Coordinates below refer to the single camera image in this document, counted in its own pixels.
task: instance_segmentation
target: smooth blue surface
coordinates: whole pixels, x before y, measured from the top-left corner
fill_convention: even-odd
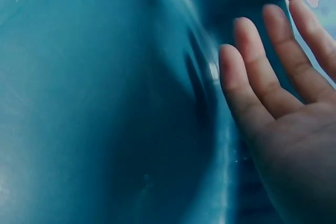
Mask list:
[[[281,223],[221,93],[284,0],[0,0],[0,223]]]

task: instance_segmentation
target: hand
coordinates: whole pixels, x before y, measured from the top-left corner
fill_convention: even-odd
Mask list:
[[[290,0],[302,37],[336,80],[336,42],[302,0]],[[272,70],[255,25],[235,21],[237,48],[220,49],[222,88],[262,182],[289,223],[336,223],[336,91],[311,65],[284,12],[263,10],[271,42],[303,104],[284,90]]]

